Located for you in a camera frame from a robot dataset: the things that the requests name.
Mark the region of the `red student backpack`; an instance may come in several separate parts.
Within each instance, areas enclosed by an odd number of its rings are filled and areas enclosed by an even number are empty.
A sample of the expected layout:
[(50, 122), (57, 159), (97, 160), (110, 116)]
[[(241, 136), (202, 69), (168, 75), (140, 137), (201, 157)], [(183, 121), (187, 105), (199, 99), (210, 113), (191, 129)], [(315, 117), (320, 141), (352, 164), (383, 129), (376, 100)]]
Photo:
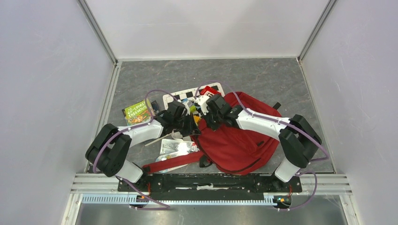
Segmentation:
[[(231, 92), (224, 98), (231, 106), (236, 106), (241, 101), (245, 107), (257, 112), (280, 116), (277, 109), (243, 92)], [(224, 173), (246, 175), (259, 169), (270, 160), (279, 144), (269, 136), (226, 125), (213, 131), (207, 127), (203, 118), (197, 126), (200, 134), (189, 137), (196, 143), (199, 151), (186, 154), (184, 161), (188, 164), (198, 161), (200, 167), (205, 167), (206, 162), (215, 164)], [(147, 164), (143, 169), (147, 173), (154, 173), (154, 166), (156, 163)]]

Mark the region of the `green treehouse book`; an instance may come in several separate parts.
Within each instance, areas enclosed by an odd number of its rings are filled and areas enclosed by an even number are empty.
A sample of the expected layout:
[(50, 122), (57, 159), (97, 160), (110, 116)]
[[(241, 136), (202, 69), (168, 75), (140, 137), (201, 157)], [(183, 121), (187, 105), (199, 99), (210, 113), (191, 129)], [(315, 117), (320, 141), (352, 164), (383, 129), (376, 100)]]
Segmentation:
[(139, 123), (147, 122), (151, 116), (155, 115), (151, 102), (144, 100), (122, 109), (125, 121), (128, 126), (136, 125)]

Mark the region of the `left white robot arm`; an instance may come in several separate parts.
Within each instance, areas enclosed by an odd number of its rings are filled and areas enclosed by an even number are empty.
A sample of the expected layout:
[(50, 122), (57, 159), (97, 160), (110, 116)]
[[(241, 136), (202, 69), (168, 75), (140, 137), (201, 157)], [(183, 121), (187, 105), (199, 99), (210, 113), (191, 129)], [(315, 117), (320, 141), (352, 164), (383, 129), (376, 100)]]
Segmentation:
[(168, 109), (148, 122), (130, 127), (116, 127), (110, 123), (104, 125), (85, 153), (85, 158), (93, 164), (93, 172), (126, 179), (132, 188), (142, 191), (147, 186), (147, 177), (141, 167), (127, 161), (130, 147), (173, 131), (182, 136), (200, 134), (193, 115), (183, 103), (175, 100), (168, 105)]

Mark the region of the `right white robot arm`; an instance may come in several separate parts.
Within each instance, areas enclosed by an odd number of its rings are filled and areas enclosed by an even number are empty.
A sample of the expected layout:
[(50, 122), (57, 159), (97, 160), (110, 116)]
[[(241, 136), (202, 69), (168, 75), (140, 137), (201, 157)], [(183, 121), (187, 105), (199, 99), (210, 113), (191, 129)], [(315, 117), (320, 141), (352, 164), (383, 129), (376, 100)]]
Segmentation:
[(241, 101), (237, 106), (231, 106), (219, 94), (200, 96), (196, 105), (211, 129), (224, 124), (269, 136), (280, 143), (284, 159), (271, 178), (271, 186), (276, 191), (284, 191), (299, 170), (313, 161), (317, 150), (322, 149), (320, 137), (301, 115), (292, 118), (271, 116), (247, 108)]

